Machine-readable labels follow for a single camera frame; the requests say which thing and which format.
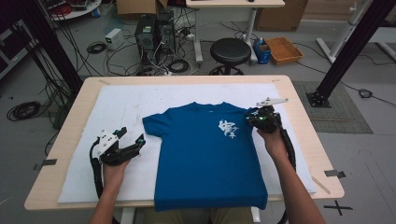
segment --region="person's right hand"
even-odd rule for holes
[[[265,148],[273,160],[288,159],[288,152],[280,136],[279,129],[276,129],[273,133],[265,133],[258,129],[257,133],[264,139]]]

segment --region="blue t-shirt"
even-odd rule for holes
[[[268,193],[247,109],[192,103],[143,118],[146,133],[161,137],[154,202],[157,211],[256,206]]]

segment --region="chair base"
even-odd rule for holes
[[[214,69],[212,69],[209,72],[209,75],[210,76],[222,76],[222,75],[227,76],[227,75],[231,74],[232,70],[236,71],[235,73],[233,73],[233,75],[238,75],[238,76],[244,75],[244,73],[239,68],[236,68],[233,66],[226,66],[226,65],[220,65],[220,66],[215,67]]]

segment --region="shirt logo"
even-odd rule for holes
[[[219,122],[219,128],[224,131],[224,136],[229,136],[232,139],[236,137],[235,131],[238,130],[238,127],[235,127],[235,123],[227,122],[227,120],[221,120]]]

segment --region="orange basket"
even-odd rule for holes
[[[295,63],[304,56],[286,37],[269,38],[264,41],[270,47],[271,59],[276,65]]]

